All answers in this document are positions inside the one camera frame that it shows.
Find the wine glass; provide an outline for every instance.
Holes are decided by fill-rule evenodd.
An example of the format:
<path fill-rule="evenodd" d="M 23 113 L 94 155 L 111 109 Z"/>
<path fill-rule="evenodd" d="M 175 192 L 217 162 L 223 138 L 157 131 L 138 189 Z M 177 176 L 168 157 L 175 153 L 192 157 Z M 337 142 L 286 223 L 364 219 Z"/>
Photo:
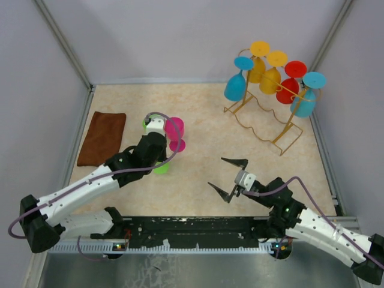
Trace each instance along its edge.
<path fill-rule="evenodd" d="M 224 96 L 230 101 L 240 101 L 245 95 L 247 82 L 242 72 L 251 70 L 254 64 L 250 58 L 240 56 L 235 58 L 235 66 L 240 69 L 240 72 L 228 80 L 224 90 Z"/>

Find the beige tabletop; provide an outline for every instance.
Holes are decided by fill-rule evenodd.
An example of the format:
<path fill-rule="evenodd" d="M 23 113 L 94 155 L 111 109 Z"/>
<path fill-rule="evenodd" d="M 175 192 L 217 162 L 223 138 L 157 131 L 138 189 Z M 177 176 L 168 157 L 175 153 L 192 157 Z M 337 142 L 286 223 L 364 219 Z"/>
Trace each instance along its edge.
<path fill-rule="evenodd" d="M 150 216 L 264 216 L 269 209 L 242 196 L 230 204 L 207 184 L 212 182 L 226 191 L 233 188 L 239 168 L 220 160 L 247 158 L 247 171 L 266 185 L 276 177 L 287 181 L 299 176 L 326 215 L 335 215 L 331 194 L 308 118 L 294 118 L 304 133 L 283 155 L 270 143 L 261 142 L 250 130 L 243 129 L 223 107 L 231 103 L 223 95 L 225 84 L 156 84 L 98 86 L 91 104 L 82 142 L 95 111 L 127 115 L 120 150 L 136 145 L 144 130 L 142 120 L 149 112 L 162 112 L 184 121 L 185 151 L 170 162 L 164 175 L 151 173 L 81 207 L 76 212 L 99 211 L 116 207 L 122 215 Z M 256 86 L 250 90 L 258 95 L 262 105 L 274 108 L 277 116 L 288 119 L 289 105 L 280 104 L 273 95 L 263 95 Z M 255 101 L 239 112 L 244 123 L 263 137 L 278 135 L 283 125 L 274 121 L 271 113 L 262 111 Z M 282 139 L 288 143 L 297 131 L 292 129 Z M 90 174 L 95 167 L 73 169 L 71 182 Z M 297 182 L 289 185 L 296 200 L 313 208 Z"/>

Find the white wall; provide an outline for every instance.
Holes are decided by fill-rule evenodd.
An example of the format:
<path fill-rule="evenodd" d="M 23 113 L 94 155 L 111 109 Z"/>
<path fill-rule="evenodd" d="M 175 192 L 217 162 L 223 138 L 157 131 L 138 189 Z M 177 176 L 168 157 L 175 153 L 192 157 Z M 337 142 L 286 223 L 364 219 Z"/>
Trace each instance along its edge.
<path fill-rule="evenodd" d="M 355 1 L 319 71 L 316 113 L 346 210 L 384 236 L 384 1 Z"/>
<path fill-rule="evenodd" d="M 0 283 L 17 288 L 31 252 L 8 225 L 21 198 L 59 188 L 87 91 L 32 1 L 2 1 L 0 27 Z"/>
<path fill-rule="evenodd" d="M 227 80 L 256 40 L 309 66 L 343 2 L 45 0 L 92 83 Z"/>

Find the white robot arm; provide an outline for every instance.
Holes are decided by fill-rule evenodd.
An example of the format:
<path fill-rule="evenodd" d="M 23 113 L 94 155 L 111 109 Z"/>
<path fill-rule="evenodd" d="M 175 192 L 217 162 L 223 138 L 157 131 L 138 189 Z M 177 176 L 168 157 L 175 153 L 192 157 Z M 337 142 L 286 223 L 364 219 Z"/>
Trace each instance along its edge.
<path fill-rule="evenodd" d="M 164 125 L 162 116 L 147 118 L 145 135 L 137 146 L 117 153 L 88 176 L 55 193 L 39 199 L 32 195 L 23 198 L 19 218 L 31 251 L 45 251 L 63 238 L 118 235 L 123 220 L 115 208 L 96 213 L 71 213 L 101 195 L 141 179 L 157 162 L 167 161 Z"/>
<path fill-rule="evenodd" d="M 243 194 L 272 208 L 268 221 L 260 228 L 267 238 L 289 236 L 301 239 L 341 260 L 359 278 L 376 285 L 381 283 L 384 271 L 384 237 L 378 234 L 369 237 L 345 229 L 327 219 L 314 201 L 321 215 L 292 198 L 293 192 L 287 185 L 297 179 L 313 200 L 298 177 L 286 183 L 281 178 L 276 178 L 264 186 L 256 180 L 254 174 L 245 171 L 248 160 L 222 160 L 242 168 L 235 178 L 235 187 L 229 194 L 214 184 L 209 184 L 227 203 L 233 196 Z"/>

